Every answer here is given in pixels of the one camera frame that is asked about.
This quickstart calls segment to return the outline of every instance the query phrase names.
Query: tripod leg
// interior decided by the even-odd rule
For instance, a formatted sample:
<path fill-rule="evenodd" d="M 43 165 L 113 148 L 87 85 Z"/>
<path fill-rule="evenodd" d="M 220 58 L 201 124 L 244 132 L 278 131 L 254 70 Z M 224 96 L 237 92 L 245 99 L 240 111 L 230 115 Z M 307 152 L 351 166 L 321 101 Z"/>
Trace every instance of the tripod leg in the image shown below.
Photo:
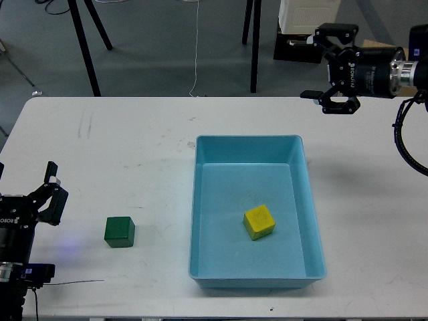
<path fill-rule="evenodd" d="M 246 45 L 248 40 L 249 23 L 251 21 L 251 12 L 253 11 L 253 1 L 247 0 L 247 7 L 245 8 L 245 19 L 243 21 L 242 44 Z"/>
<path fill-rule="evenodd" d="M 101 19 L 95 10 L 95 7 L 94 7 L 92 0 L 84 0 L 84 1 L 86 4 L 86 7 L 88 8 L 88 11 L 92 17 L 92 20 L 94 20 L 95 26 L 101 35 L 102 41 L 104 41 L 104 45 L 106 45 L 107 50 L 113 49 L 112 43 L 108 39 L 106 30 L 104 29 L 104 26 L 102 25 Z"/>
<path fill-rule="evenodd" d="M 254 0 L 253 18 L 253 54 L 251 57 L 251 84 L 250 92 L 257 91 L 257 66 L 259 63 L 259 38 L 260 38 L 261 0 Z"/>
<path fill-rule="evenodd" d="M 89 81 L 91 83 L 92 91 L 95 97 L 100 97 L 100 87 L 96 79 L 94 64 L 92 63 L 91 54 L 88 48 L 88 42 L 86 41 L 85 31 L 83 30 L 82 20 L 80 19 L 78 5 L 76 0 L 68 0 L 70 6 L 70 13 L 72 14 L 74 28 L 78 36 L 80 49 L 82 51 L 83 60 L 85 61 L 86 71 L 88 73 Z"/>

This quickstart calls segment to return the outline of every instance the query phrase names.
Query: black cable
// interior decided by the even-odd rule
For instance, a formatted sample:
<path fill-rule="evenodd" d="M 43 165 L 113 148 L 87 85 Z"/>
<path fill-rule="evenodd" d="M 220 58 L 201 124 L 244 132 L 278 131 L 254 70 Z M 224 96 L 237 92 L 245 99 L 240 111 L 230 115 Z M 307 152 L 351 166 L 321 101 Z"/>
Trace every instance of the black cable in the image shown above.
<path fill-rule="evenodd" d="M 39 321 L 39 303 L 37 302 L 37 293 L 35 293 L 36 288 L 31 288 L 35 296 L 35 319 Z"/>
<path fill-rule="evenodd" d="M 34 0 L 34 2 L 36 2 L 39 5 L 46 3 L 45 11 L 50 15 L 62 15 L 64 13 L 67 13 L 70 11 L 70 8 L 68 8 L 65 11 L 61 11 L 61 12 L 57 12 L 57 13 L 50 12 L 47 8 L 54 2 L 54 0 Z"/>
<path fill-rule="evenodd" d="M 397 113 L 397 118 L 395 119 L 395 123 L 393 124 L 393 127 L 394 127 L 394 141 L 395 141 L 395 145 L 397 146 L 397 149 L 399 150 L 400 155 L 404 158 L 407 164 L 409 164 L 413 169 L 415 169 L 422 175 L 428 176 L 428 168 L 421 165 L 418 161 L 416 161 L 410 155 L 409 151 L 406 149 L 406 146 L 404 145 L 403 137 L 401 135 L 401 129 L 403 127 L 404 118 L 409 112 L 410 107 L 412 107 L 413 103 L 415 102 L 417 104 L 425 102 L 426 104 L 427 103 L 426 99 L 427 99 L 426 92 L 417 92 L 413 98 L 404 100 L 400 105 L 399 111 Z"/>

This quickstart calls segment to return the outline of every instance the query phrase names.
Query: white device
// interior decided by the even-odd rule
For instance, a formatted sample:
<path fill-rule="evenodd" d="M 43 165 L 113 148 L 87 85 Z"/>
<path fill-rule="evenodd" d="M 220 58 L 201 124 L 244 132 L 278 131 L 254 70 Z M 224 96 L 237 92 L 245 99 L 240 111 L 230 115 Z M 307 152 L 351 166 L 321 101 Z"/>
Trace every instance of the white device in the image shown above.
<path fill-rule="evenodd" d="M 284 35 L 311 35 L 323 23 L 336 20 L 341 0 L 281 0 L 280 22 Z"/>

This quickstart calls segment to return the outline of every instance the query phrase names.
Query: blue plastic bin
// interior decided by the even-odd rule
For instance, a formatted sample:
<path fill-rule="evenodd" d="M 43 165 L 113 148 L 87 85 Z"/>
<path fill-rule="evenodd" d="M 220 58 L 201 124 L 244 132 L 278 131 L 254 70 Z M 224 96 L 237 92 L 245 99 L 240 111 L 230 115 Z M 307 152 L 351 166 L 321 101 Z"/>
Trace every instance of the blue plastic bin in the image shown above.
<path fill-rule="evenodd" d="M 243 214 L 266 204 L 252 241 Z M 197 138 L 189 275 L 202 288 L 303 288 L 326 275 L 299 136 Z"/>

